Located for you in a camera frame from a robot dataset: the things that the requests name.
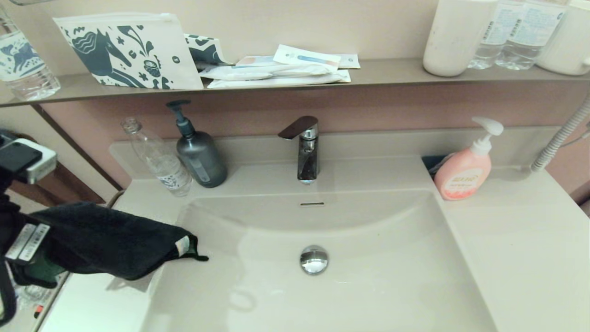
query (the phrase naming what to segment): shower hose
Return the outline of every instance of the shower hose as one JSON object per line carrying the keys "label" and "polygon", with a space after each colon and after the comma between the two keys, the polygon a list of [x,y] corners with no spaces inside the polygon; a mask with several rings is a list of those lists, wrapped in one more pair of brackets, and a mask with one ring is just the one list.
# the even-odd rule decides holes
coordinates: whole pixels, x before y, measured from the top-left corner
{"label": "shower hose", "polygon": [[578,110],[568,119],[568,121],[557,131],[555,136],[549,141],[549,144],[541,151],[537,159],[533,162],[530,169],[533,172],[539,172],[545,169],[548,163],[553,159],[557,150],[563,142],[573,133],[584,119],[590,115],[590,91],[586,95],[584,102]]}

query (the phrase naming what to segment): pink wall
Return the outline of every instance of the pink wall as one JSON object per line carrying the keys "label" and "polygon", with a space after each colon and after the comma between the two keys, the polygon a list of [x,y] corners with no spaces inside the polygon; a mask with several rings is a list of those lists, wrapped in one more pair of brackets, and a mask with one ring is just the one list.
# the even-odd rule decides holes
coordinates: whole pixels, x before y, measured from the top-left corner
{"label": "pink wall", "polygon": [[[321,132],[474,127],[472,115],[506,126],[561,125],[588,90],[586,83],[485,83],[426,86],[220,92],[118,97],[43,105],[52,118],[126,187],[129,176],[110,156],[114,141],[127,140],[119,122],[138,117],[163,138],[179,136],[167,101],[191,99],[185,115],[213,136],[274,135],[301,115],[313,115]],[[590,194],[590,145],[560,151],[548,170],[576,200]]]}

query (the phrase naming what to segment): pink soap bottle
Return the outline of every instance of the pink soap bottle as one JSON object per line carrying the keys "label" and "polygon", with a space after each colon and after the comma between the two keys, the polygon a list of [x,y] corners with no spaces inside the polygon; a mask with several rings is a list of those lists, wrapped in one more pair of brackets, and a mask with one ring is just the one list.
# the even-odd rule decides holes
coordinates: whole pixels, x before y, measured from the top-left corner
{"label": "pink soap bottle", "polygon": [[490,175],[490,138],[502,134],[504,126],[478,116],[472,120],[487,130],[487,135],[449,158],[434,176],[434,184],[445,200],[462,200],[473,195]]}

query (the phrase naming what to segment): sink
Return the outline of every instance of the sink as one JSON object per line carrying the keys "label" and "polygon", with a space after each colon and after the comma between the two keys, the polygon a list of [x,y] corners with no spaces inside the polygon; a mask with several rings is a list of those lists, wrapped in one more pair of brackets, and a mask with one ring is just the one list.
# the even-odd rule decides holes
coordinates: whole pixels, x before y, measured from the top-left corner
{"label": "sink", "polygon": [[177,225],[211,259],[165,264],[143,331],[496,331],[432,191],[199,198]]}

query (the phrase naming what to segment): towel tag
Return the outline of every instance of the towel tag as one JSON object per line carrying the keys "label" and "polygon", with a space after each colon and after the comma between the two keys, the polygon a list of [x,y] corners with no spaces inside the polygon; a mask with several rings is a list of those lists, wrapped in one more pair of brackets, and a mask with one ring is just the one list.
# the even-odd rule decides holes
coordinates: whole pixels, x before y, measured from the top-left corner
{"label": "towel tag", "polygon": [[178,250],[178,257],[182,257],[182,255],[186,254],[188,249],[191,247],[191,240],[188,238],[188,235],[186,235],[185,237],[176,241],[175,245],[176,249]]}
{"label": "towel tag", "polygon": [[46,224],[26,224],[17,239],[8,249],[5,257],[9,261],[28,263],[31,261],[37,249],[41,246],[43,239],[49,232],[50,227]]}
{"label": "towel tag", "polygon": [[25,247],[27,241],[29,241],[29,239],[31,238],[31,235],[33,235],[35,228],[36,227],[33,224],[26,224],[21,229],[21,232],[18,234],[17,239],[14,240],[12,246],[8,248],[8,251],[6,252],[6,255],[4,255],[4,257],[10,260],[16,260],[16,258],[18,258],[18,255],[20,255],[22,248]]}

